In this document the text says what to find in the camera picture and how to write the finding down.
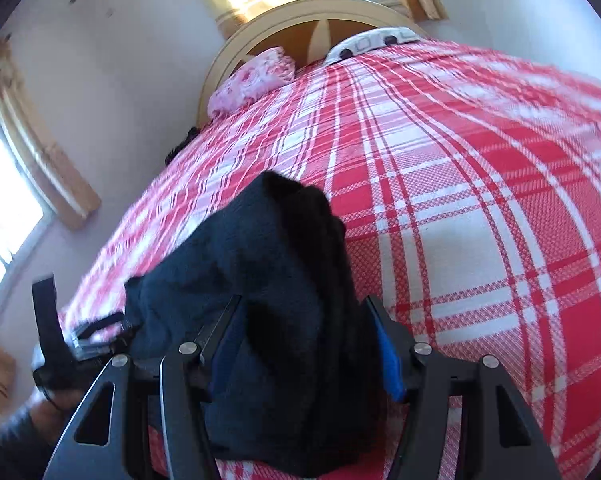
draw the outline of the black towel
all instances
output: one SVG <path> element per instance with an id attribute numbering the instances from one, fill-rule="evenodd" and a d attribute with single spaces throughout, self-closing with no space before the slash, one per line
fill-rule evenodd
<path id="1" fill-rule="evenodd" d="M 356 300 L 344 224 L 316 187 L 260 174 L 172 254 L 126 284 L 130 353 L 160 356 L 247 301 L 228 387 L 205 408 L 217 458 L 314 477 L 354 462 L 376 436 L 373 321 Z"/>
<path id="2" fill-rule="evenodd" d="M 176 158 L 176 155 L 182 152 L 187 147 L 187 145 L 190 142 L 192 142 L 192 140 L 198 137 L 199 133 L 200 131 L 198 128 L 196 128 L 196 126 L 191 128 L 187 132 L 187 136 L 184 138 L 184 140 L 180 144 L 178 144 L 173 150 L 171 150 L 171 152 L 167 153 L 167 156 L 165 157 L 165 166 L 169 166 L 169 164 L 172 163 L 172 160 Z"/>

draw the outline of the bedspread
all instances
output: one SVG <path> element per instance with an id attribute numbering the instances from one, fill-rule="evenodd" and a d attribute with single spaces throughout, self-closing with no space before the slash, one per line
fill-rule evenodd
<path id="1" fill-rule="evenodd" d="M 448 355 L 498 356 L 565 479 L 601 455 L 601 85 L 491 50 L 421 41 L 306 71 L 208 126 L 122 218 L 66 326 L 124 307 L 257 174 L 321 187 L 347 225 L 360 298 Z M 325 478 L 385 478 L 405 411 Z M 452 478 L 461 406 L 449 410 Z M 154 451 L 160 438 L 152 437 Z M 225 479 L 284 478 L 218 463 Z"/>

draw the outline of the bolt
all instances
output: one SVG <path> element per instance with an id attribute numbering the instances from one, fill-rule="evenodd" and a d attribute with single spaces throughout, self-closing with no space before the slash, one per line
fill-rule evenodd
<path id="1" fill-rule="evenodd" d="M 431 353 L 431 345 L 429 343 L 416 343 L 413 350 L 420 355 L 429 355 Z"/>
<path id="2" fill-rule="evenodd" d="M 112 357 L 112 366 L 120 368 L 121 366 L 126 365 L 128 360 L 129 359 L 127 359 L 127 356 L 125 354 L 115 355 L 114 357 Z"/>
<path id="3" fill-rule="evenodd" d="M 498 359 L 492 355 L 486 355 L 483 357 L 483 364 L 487 368 L 498 368 L 500 361 L 498 361 Z"/>
<path id="4" fill-rule="evenodd" d="M 187 343 L 183 343 L 178 347 L 178 351 L 183 355 L 190 355 L 196 352 L 198 349 L 198 345 L 191 341 L 187 341 Z"/>

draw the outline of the wooden headboard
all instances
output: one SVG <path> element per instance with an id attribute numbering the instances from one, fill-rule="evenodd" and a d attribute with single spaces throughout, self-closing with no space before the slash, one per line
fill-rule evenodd
<path id="1" fill-rule="evenodd" d="M 297 0 L 264 12 L 245 23 L 216 56 L 202 86 L 198 126 L 208 121 L 213 91 L 241 65 L 273 46 L 282 46 L 296 68 L 324 58 L 343 40 L 378 27 L 411 28 L 427 33 L 395 10 L 366 0 Z"/>

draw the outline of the pink floral pillow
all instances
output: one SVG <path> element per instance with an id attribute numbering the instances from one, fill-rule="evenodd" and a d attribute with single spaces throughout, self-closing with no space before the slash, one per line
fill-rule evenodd
<path id="1" fill-rule="evenodd" d="M 294 80 L 296 64 L 282 46 L 265 50 L 247 61 L 220 85 L 207 104 L 211 120 L 251 106 L 258 99 Z"/>

